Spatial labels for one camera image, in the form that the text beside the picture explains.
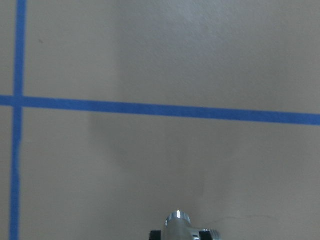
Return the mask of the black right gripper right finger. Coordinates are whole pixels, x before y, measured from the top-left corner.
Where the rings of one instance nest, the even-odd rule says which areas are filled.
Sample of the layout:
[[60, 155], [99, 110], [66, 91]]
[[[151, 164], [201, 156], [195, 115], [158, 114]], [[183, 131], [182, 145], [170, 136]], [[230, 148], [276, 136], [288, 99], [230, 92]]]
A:
[[212, 240], [212, 234], [210, 231], [200, 231], [199, 232], [200, 240]]

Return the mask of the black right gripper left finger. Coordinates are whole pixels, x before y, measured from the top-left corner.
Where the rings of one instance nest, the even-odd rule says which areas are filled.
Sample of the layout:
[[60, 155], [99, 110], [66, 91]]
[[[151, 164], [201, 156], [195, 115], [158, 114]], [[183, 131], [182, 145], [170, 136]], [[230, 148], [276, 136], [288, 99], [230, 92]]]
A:
[[162, 240], [162, 231], [161, 230], [150, 231], [149, 240]]

